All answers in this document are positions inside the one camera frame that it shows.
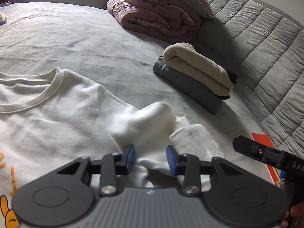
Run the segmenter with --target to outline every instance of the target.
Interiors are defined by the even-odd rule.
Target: red book
[[[256,141],[260,144],[263,144],[264,146],[269,146],[269,147],[275,148],[268,135],[251,133],[251,136],[254,141]],[[267,166],[267,170],[270,174],[273,184],[280,187],[281,178],[279,177],[279,173],[278,173],[277,169],[272,166],[269,166],[269,165],[266,165],[266,166]]]

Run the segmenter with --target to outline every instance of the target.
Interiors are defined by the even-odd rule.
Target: yellow cartoon character
[[[16,215],[12,209],[9,209],[9,203],[6,196],[0,197],[0,208],[3,217],[5,218],[6,228],[16,228],[19,226]]]

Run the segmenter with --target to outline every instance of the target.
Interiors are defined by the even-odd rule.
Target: black folded garment
[[[222,99],[219,96],[214,95],[209,88],[199,81],[168,67],[162,56],[153,66],[153,71],[205,107],[210,113],[215,114],[221,108]]]

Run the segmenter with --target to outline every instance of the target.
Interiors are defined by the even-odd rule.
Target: white fluffy object
[[[7,15],[0,12],[0,25],[5,24],[7,22]]]

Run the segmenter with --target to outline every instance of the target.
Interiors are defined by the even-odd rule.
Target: pink blanket
[[[123,28],[170,42],[191,42],[199,16],[181,0],[110,0],[107,8]]]

